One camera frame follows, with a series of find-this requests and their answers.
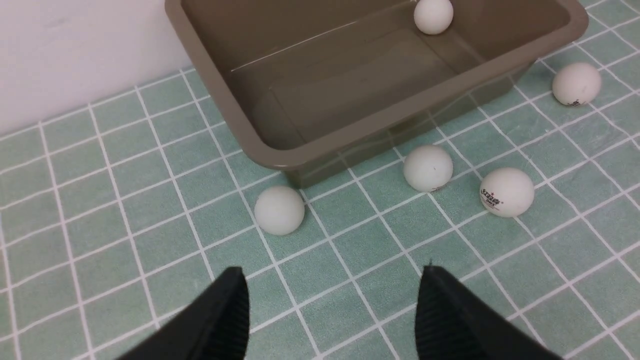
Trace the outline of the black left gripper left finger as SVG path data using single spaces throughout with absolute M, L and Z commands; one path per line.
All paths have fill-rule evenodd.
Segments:
M 242 268 L 226 268 L 190 305 L 121 360 L 243 360 L 250 298 Z

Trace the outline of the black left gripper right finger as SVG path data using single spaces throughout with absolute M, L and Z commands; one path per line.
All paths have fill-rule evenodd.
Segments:
M 421 360 L 557 360 L 442 266 L 423 267 L 414 317 Z

